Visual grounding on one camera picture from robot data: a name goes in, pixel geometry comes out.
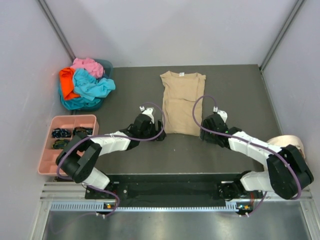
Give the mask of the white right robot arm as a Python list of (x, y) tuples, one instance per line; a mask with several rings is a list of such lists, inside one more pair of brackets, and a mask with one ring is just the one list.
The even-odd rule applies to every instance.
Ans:
[(247, 170), (234, 180), (233, 192), (237, 197), (245, 198), (251, 191), (264, 191), (293, 200), (313, 183), (314, 176), (296, 146), (261, 141), (238, 127), (229, 128), (226, 119), (219, 112), (206, 117), (201, 122), (200, 139), (244, 154), (264, 167), (261, 172)]

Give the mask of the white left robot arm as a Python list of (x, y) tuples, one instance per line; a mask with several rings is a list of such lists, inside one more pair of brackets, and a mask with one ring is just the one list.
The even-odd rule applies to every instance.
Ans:
[(109, 177), (95, 165), (98, 158), (113, 152), (129, 151), (140, 142), (163, 141), (166, 137), (163, 122), (155, 121), (152, 108), (140, 113), (127, 128), (104, 135), (87, 136), (77, 133), (56, 158), (57, 171), (62, 170), (75, 183), (96, 189), (102, 198), (114, 191)]

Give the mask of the beige t shirt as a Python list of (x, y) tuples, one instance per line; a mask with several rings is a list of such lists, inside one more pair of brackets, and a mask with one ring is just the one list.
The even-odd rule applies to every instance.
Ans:
[(160, 75), (164, 86), (162, 111), (165, 115), (164, 131), (167, 134), (183, 134), (198, 137), (202, 122), (202, 100), (206, 76), (195, 73), (167, 71)]

